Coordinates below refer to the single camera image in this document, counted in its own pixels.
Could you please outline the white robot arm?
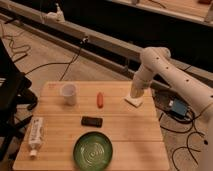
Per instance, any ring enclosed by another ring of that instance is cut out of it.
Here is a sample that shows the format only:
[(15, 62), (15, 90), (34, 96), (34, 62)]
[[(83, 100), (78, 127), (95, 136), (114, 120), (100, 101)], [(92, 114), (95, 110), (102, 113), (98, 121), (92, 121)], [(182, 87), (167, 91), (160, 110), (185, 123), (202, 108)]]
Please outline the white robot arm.
[(131, 98), (140, 98), (155, 75), (160, 75), (207, 122), (207, 141), (198, 165), (198, 171), (213, 171), (213, 88), (205, 85), (169, 62), (168, 48), (147, 47), (140, 53), (141, 65), (135, 72), (130, 91)]

